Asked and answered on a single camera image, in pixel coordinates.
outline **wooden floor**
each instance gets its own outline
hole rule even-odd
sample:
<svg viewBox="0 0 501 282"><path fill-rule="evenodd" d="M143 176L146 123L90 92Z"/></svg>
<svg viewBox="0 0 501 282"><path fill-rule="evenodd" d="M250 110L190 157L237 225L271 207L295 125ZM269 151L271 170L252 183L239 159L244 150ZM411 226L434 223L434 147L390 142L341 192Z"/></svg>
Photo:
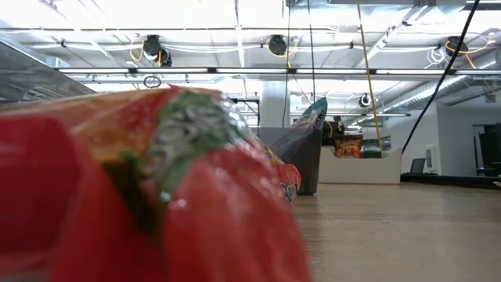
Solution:
<svg viewBox="0 0 501 282"><path fill-rule="evenodd" d="M294 212L315 281L501 281L501 191L319 185Z"/></svg>

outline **yellow cable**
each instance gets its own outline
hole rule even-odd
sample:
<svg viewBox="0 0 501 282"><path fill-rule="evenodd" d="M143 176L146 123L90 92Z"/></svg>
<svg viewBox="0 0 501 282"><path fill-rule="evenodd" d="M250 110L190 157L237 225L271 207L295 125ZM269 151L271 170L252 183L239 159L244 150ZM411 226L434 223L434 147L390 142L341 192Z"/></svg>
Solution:
<svg viewBox="0 0 501 282"><path fill-rule="evenodd" d="M468 60L468 63L470 63L471 67L473 67L474 69L476 69L475 65L473 64L473 61L471 60L471 58L468 56L468 54L466 54L466 57L467 57L467 60ZM494 89L492 89L491 85L489 85L485 79L482 79L482 81L484 82L485 86L487 86L487 88L492 92L492 94L496 93L496 91L494 91Z"/></svg>
<svg viewBox="0 0 501 282"><path fill-rule="evenodd" d="M470 63L471 67L473 67L474 69L476 69L475 65L473 64L473 62L471 61L470 59L470 56L468 56L468 54L466 54L466 57L467 57L467 60L468 62Z"/></svg>
<svg viewBox="0 0 501 282"><path fill-rule="evenodd" d="M450 47L449 47L449 43L450 43L450 42L446 42L446 43L445 43L445 47L446 47L447 49L449 49L449 50L451 50L451 51L455 52L455 51L456 51L455 49L452 49L452 48L450 48ZM488 46L488 44L486 44L484 47L482 47L482 48L480 48L480 49L476 49L476 50L474 50L474 51L460 51L460 54L473 54L473 53L476 53L476 52L480 52L481 50L486 49L486 48L487 48L487 46Z"/></svg>
<svg viewBox="0 0 501 282"><path fill-rule="evenodd" d="M334 129L332 128L332 125L331 125L328 121L326 121L326 123L327 123L327 125L329 125L329 127L330 127L330 134L329 134L329 138L332 138L332 131L334 131Z"/></svg>
<svg viewBox="0 0 501 282"><path fill-rule="evenodd" d="M132 48L130 48L128 50L128 53L131 55L131 58L136 61L136 62L140 62L142 60L142 51L143 51L143 48L144 47L144 40L141 42L141 55L139 55L139 59L134 57L134 55L132 55Z"/></svg>
<svg viewBox="0 0 501 282"><path fill-rule="evenodd" d="M360 0L357 0L357 9L359 10L360 33L362 35L362 44L363 44L363 58L366 61L366 73L367 73L367 80L369 81L370 100L373 104L373 114L374 114L374 123L376 124L377 142L379 143L379 148L381 150L381 156L382 156L383 155L383 144L381 143L381 135L379 133L379 122L377 121L377 108L376 108L376 103L374 102L373 85L372 85L372 82L370 80L369 60L367 59L366 38L363 34L362 12L360 11Z"/></svg>

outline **white column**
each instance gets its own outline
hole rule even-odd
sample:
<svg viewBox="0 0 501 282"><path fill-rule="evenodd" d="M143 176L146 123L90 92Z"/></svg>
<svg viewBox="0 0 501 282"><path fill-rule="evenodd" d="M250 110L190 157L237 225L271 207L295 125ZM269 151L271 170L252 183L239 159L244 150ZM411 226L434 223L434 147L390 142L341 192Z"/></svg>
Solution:
<svg viewBox="0 0 501 282"><path fill-rule="evenodd" d="M266 81L261 96L261 127L282 128L290 125L290 95L285 81Z"/></svg>

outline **snack bag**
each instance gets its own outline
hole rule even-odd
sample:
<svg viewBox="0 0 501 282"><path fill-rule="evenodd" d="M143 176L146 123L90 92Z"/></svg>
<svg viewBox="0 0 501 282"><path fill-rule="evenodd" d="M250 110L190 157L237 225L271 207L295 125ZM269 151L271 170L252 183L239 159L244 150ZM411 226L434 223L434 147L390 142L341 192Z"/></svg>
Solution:
<svg viewBox="0 0 501 282"><path fill-rule="evenodd" d="M256 137L256 140L260 143L279 176L280 187L283 190L286 202L289 206L293 206L301 185L301 175L293 164L285 164L258 137Z"/></svg>
<svg viewBox="0 0 501 282"><path fill-rule="evenodd" d="M322 98L313 103L295 121L286 133L276 140L270 149L286 163L293 164L306 139L317 128L322 128L327 114L327 99Z"/></svg>
<svg viewBox="0 0 501 282"><path fill-rule="evenodd" d="M278 174L220 92L17 104L0 126L0 277L309 281Z"/></svg>
<svg viewBox="0 0 501 282"><path fill-rule="evenodd" d="M361 135L336 136L334 155L339 158L361 158L362 140Z"/></svg>

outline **black cable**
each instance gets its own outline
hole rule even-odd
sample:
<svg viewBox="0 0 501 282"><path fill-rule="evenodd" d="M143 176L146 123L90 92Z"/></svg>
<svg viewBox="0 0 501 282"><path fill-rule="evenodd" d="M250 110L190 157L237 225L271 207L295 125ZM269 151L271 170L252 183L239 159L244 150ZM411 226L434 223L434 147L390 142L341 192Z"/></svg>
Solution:
<svg viewBox="0 0 501 282"><path fill-rule="evenodd" d="M473 15L475 14L475 10L477 9L479 2L480 2L480 0L475 0L475 3L471 7L470 15L468 16L467 22L464 24L463 32L461 32L461 37L460 37L460 40L459 40L457 46L461 46L463 44L464 38L468 32L468 27L470 26L471 19L473 19ZM428 107L431 105L431 102L433 102L433 99L438 94L438 91L440 90L440 86L444 82L445 77L447 76L447 73L450 72L450 70L452 68L452 64L454 63L454 60L456 60L456 57L459 53L460 53L460 48L456 48L456 51L454 51L454 54L452 55L451 60L447 64L447 67L445 68L442 77L440 78L440 80L437 83L437 87L435 87L435 91L433 92L433 95L431 95L430 100L428 101L428 103L424 107L420 116L417 118L416 124L414 124L414 126L413 126L413 130L410 131L409 137L407 138L407 141L405 141L405 145L404 145L404 148L402 150L402 154L405 153L405 149L409 145L409 142L410 142L411 138L413 137L414 132L416 131L417 125L420 123L421 118L423 118L424 114L428 110Z"/></svg>
<svg viewBox="0 0 501 282"><path fill-rule="evenodd" d="M313 77L313 103L316 102L315 91L315 56L313 54L313 29L312 29L312 16L310 15L310 0L308 0L308 18L310 19L310 44L312 47L312 77Z"/></svg>
<svg viewBox="0 0 501 282"><path fill-rule="evenodd" d="M287 70L285 74L285 99L283 100L283 116L282 116L282 128L285 128L285 113L287 112L287 90L289 89L289 45L290 45L290 11L291 11L291 2L289 1L289 23L287 24L287 59L285 62L285 68Z"/></svg>

